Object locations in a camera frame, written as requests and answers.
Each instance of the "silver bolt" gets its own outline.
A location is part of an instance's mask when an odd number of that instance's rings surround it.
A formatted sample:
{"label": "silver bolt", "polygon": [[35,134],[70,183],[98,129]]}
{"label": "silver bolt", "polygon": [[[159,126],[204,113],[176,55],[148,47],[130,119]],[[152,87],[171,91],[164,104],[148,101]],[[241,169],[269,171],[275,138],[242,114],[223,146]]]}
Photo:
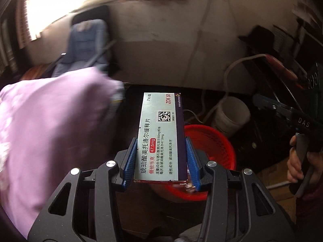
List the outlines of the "silver bolt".
{"label": "silver bolt", "polygon": [[80,170],[76,167],[76,168],[73,168],[72,170],[71,170],[71,174],[72,175],[76,175],[76,174],[78,174],[80,172]]}
{"label": "silver bolt", "polygon": [[116,165],[116,162],[113,160],[107,161],[106,163],[107,167],[114,167]]}
{"label": "silver bolt", "polygon": [[209,167],[215,167],[217,164],[216,164],[216,161],[209,161],[209,162],[207,162],[207,165]]}
{"label": "silver bolt", "polygon": [[252,174],[252,170],[251,170],[251,169],[249,169],[249,168],[245,168],[245,169],[243,170],[243,172],[244,172],[246,175],[251,175],[251,174]]}

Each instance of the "handle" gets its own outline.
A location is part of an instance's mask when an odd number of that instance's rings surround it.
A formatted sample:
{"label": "handle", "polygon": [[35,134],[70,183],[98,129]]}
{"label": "handle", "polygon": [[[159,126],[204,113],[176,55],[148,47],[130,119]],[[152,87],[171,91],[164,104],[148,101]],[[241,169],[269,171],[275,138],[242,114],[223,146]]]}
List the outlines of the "handle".
{"label": "handle", "polygon": [[290,184],[289,190],[296,197],[301,197],[308,186],[311,176],[314,172],[314,167],[307,160],[307,151],[309,148],[309,137],[304,134],[296,133],[296,154],[302,164],[304,174],[303,180],[298,180],[295,184]]}

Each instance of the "human hand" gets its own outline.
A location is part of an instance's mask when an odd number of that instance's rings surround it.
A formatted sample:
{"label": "human hand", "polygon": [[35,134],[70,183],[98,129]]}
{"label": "human hand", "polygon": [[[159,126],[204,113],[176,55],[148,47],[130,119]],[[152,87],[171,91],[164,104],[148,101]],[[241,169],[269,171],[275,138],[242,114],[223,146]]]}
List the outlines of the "human hand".
{"label": "human hand", "polygon": [[[290,140],[290,145],[293,146],[289,151],[289,159],[287,161],[287,180],[291,183],[297,183],[299,179],[304,178],[301,168],[301,162],[296,154],[296,136]],[[309,181],[310,186],[315,186],[323,172],[323,158],[321,153],[307,152],[308,162],[314,167],[314,173]]]}

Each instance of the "wall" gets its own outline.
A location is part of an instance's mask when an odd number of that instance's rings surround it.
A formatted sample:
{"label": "wall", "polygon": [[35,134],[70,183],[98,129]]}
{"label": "wall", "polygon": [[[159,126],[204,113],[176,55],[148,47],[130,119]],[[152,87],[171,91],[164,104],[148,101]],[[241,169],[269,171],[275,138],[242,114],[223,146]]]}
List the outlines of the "wall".
{"label": "wall", "polygon": [[[294,34],[297,22],[291,10],[298,1],[311,5],[310,0],[211,0],[184,83],[208,0],[109,3],[122,67],[115,78],[136,84],[221,90],[225,68],[245,53],[237,36],[246,35],[257,24],[269,29],[275,24]],[[54,22],[41,39],[28,45],[34,64],[51,62],[64,51],[71,18],[68,15]],[[253,79],[242,65],[230,74],[229,88],[247,94],[254,89]]]}

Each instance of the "red basket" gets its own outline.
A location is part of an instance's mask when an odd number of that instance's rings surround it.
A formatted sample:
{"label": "red basket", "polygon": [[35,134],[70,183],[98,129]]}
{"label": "red basket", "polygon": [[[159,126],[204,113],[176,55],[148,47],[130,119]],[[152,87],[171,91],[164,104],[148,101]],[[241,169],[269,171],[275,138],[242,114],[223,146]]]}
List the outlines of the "red basket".
{"label": "red basket", "polygon": [[[206,152],[210,160],[221,164],[224,168],[235,170],[235,150],[229,140],[219,131],[205,125],[186,125],[185,136],[189,136],[195,149]],[[165,189],[174,196],[187,201],[206,200],[207,192],[190,194],[183,192],[173,185],[165,185]]]}

